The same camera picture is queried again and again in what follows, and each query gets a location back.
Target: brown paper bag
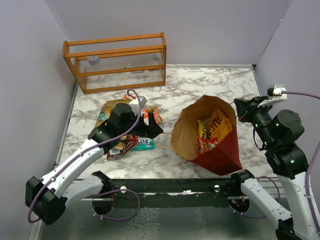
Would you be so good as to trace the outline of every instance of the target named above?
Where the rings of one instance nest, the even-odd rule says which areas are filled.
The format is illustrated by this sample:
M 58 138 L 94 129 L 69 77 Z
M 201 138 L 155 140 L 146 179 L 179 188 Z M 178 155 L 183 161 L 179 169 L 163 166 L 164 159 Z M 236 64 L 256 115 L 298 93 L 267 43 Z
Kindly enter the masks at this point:
M 213 149 L 198 156 L 198 120 L 205 121 L 219 108 L 230 119 L 232 131 Z M 202 96 L 180 113 L 174 125 L 171 146 L 175 153 L 220 176 L 241 170 L 234 109 L 216 96 Z

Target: marble surface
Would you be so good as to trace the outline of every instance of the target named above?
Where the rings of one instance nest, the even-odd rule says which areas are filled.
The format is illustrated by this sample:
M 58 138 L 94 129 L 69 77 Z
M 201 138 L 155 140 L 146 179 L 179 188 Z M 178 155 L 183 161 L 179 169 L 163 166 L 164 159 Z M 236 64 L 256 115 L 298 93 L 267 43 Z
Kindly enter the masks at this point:
M 202 95 L 218 96 L 231 103 L 234 98 L 252 98 L 259 95 L 251 68 L 167 68 L 166 85 L 139 88 L 137 92 L 147 99 L 146 106 L 158 106 L 165 132 L 171 132 L 181 110 Z M 120 99 L 125 90 L 83 94 L 78 89 L 60 158 L 63 163 L 87 138 L 106 101 Z M 255 176 L 273 176 L 263 152 L 255 147 L 250 124 L 237 123 L 240 160 L 244 169 Z M 169 134 L 155 140 L 170 146 Z M 90 165 L 79 178 L 102 171 L 110 178 L 216 178 L 216 174 L 178 157 L 172 149 L 156 147 L 147 151 L 129 151 L 118 159 L 103 156 Z

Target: wooden frame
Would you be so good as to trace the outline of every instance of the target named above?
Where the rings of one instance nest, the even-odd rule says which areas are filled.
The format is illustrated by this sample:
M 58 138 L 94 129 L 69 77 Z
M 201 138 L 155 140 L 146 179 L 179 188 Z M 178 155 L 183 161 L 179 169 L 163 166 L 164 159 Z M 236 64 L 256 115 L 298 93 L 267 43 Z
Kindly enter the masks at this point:
M 122 42 L 122 41 L 130 41 L 130 40 L 138 41 L 138 40 L 152 39 L 152 38 L 161 38 L 162 44 L 70 53 L 71 46 L 73 47 L 73 46 L 79 46 L 79 45 L 112 43 L 112 42 Z M 136 55 L 156 54 L 156 53 L 160 53 L 161 55 L 161 62 L 159 64 L 127 67 L 127 68 L 115 68 L 115 69 L 98 69 L 98 70 L 92 70 L 89 72 L 81 72 L 80 62 L 86 61 L 88 56 L 99 56 L 99 59 L 106 59 L 106 58 L 116 58 L 116 57 L 136 56 Z M 76 81 L 78 82 L 78 85 L 80 86 L 81 90 L 85 94 L 113 91 L 113 90 L 122 90 L 122 89 L 128 89 L 128 88 L 161 86 L 166 84 L 167 42 L 166 42 L 165 34 L 163 32 L 155 33 L 155 34 L 136 35 L 136 36 L 92 39 L 92 40 L 84 40 L 84 41 L 64 41 L 62 56 L 67 66 L 69 67 L 70 71 L 72 72 L 73 76 L 75 77 Z M 149 71 L 160 70 L 162 75 L 162 81 L 87 89 L 88 76 L 134 72 L 134 71 L 147 71 L 147 70 Z

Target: yellow candy bag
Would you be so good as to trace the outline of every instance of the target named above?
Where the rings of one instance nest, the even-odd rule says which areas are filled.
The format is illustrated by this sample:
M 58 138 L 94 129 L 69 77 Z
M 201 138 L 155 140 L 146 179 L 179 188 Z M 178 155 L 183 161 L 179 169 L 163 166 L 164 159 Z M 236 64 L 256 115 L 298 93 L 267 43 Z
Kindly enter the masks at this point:
M 199 137 L 202 139 L 207 139 L 207 127 L 204 122 L 198 120 L 199 126 L 198 126 L 198 131 L 199 131 Z
M 207 134 L 211 140 L 217 138 L 217 142 L 220 143 L 232 128 L 230 119 L 219 108 L 216 108 L 208 122 Z

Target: orange package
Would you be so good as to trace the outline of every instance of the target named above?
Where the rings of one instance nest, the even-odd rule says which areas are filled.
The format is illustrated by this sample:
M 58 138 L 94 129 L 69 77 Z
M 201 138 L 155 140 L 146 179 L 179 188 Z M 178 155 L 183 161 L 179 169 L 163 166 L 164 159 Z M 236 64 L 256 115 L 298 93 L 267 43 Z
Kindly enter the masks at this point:
M 141 114 L 144 114 L 143 120 L 144 120 L 144 123 L 147 124 L 147 125 L 149 125 L 148 113 L 153 113 L 155 122 L 157 124 L 162 123 L 163 120 L 162 120 L 162 118 L 160 116 L 159 109 L 158 109 L 157 106 L 149 107 L 149 108 L 146 108 L 146 109 L 142 110 Z

